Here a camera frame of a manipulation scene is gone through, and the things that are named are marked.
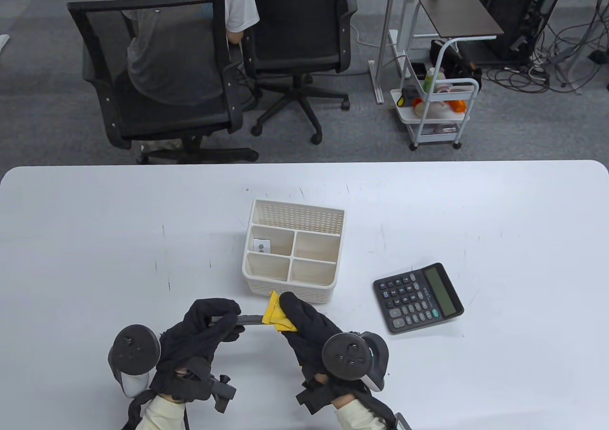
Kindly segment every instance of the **black mesh office chair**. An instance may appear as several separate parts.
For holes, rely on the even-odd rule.
[[[226,45],[224,0],[74,2],[68,10],[85,43],[83,78],[97,91],[112,145],[130,149],[132,140],[181,139],[182,149],[142,147],[139,163],[150,157],[178,163],[257,160],[249,148],[200,149],[203,136],[224,129],[232,134],[243,124],[237,82],[242,58],[238,47]],[[154,48],[154,64],[137,67],[131,58],[128,73],[131,37],[138,33],[150,42],[146,51]],[[187,48],[196,51],[185,54]],[[133,73],[139,73],[139,88]],[[150,92],[143,95],[142,86]],[[167,101],[174,92],[195,100]]]
[[[308,97],[342,99],[350,108],[349,95],[307,86],[310,73],[335,70],[341,73],[351,63],[350,21],[357,11],[356,0],[256,0],[260,22],[246,30],[242,41],[244,65],[258,89],[282,93],[283,97],[257,120],[252,135],[292,101],[302,106],[315,127],[311,143],[322,142],[319,124]],[[292,76],[291,86],[260,81],[261,74]]]

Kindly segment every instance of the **brown desk top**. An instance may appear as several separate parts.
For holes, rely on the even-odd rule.
[[[500,36],[503,30],[479,0],[419,0],[443,39]]]

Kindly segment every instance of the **black glove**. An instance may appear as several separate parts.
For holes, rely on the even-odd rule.
[[[322,348],[331,336],[341,333],[342,330],[291,292],[280,295],[279,305],[298,329],[298,332],[282,333],[294,349],[305,380],[310,381],[318,373],[328,375],[322,361]]]
[[[171,395],[170,384],[176,377],[176,369],[184,367],[192,358],[204,358],[207,363],[211,363],[216,348],[222,341],[235,341],[245,330],[242,325],[236,325],[238,314],[241,314],[241,308],[233,300],[196,300],[184,320],[161,335],[161,358],[150,389]],[[209,326],[213,316],[222,318]],[[203,378],[193,378],[187,373],[184,379]]]
[[[330,337],[341,333],[342,330],[291,292],[280,295],[279,305],[298,329],[298,332],[282,332],[294,349],[305,378],[303,386],[306,390],[296,396],[298,402],[307,406],[309,412],[314,414],[330,404],[333,399],[352,393],[374,415],[384,419],[387,428],[393,428],[395,424],[393,412],[383,402],[372,397],[370,389],[363,382],[341,380],[324,366],[322,349]],[[318,373],[328,376],[326,384],[320,384],[315,380],[315,375]]]

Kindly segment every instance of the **white table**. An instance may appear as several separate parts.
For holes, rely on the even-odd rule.
[[[390,348],[379,398],[414,430],[609,426],[604,258],[609,178],[595,162],[23,167],[0,184],[2,428],[113,430],[128,399],[106,356],[116,333],[163,330],[196,298],[266,299],[241,276],[255,197],[342,206],[333,301],[344,330]],[[440,261],[465,313],[388,335],[375,278]],[[191,428],[322,430],[294,395],[283,337],[255,326],[213,365],[226,415],[189,405]]]

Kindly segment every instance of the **person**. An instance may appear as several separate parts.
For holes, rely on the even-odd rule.
[[[297,332],[282,332],[296,354],[305,379],[314,378],[318,384],[331,380],[322,361],[322,347],[341,330],[326,316],[317,312],[310,304],[298,299],[293,293],[280,296],[280,306]],[[187,377],[189,372],[183,364],[193,354],[213,361],[216,348],[222,341],[234,342],[243,332],[237,325],[241,314],[239,305],[227,299],[197,300],[185,315],[184,321],[170,328],[161,336],[161,358],[157,372],[150,384],[156,392],[136,430],[185,430],[186,404],[166,393],[166,384],[172,377]],[[222,318],[209,326],[211,317]],[[385,430],[385,421],[368,410],[354,393],[346,393],[331,401],[343,430]]]
[[[259,21],[255,0],[224,0],[226,38],[238,44]],[[211,4],[157,10],[126,10],[137,22],[128,48],[128,76],[141,94],[174,106],[196,106],[222,93],[215,67]]]

